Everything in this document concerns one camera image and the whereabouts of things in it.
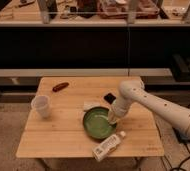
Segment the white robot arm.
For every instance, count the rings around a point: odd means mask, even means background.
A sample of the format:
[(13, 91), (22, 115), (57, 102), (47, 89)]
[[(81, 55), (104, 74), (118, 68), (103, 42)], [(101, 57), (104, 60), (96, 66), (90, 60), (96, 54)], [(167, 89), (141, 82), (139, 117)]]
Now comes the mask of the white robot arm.
[(119, 122), (129, 112), (130, 106), (137, 102), (190, 139), (190, 109), (152, 95), (144, 90), (141, 80), (127, 80), (119, 84), (119, 96), (111, 104), (108, 114), (110, 124)]

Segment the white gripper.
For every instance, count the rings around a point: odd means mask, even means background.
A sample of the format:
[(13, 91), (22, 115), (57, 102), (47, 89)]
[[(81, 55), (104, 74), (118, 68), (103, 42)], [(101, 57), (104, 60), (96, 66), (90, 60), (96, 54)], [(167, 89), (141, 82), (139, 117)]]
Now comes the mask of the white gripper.
[(117, 123), (123, 118), (129, 111), (131, 102), (122, 98), (117, 98), (111, 104), (111, 108), (108, 112), (108, 121), (110, 124)]

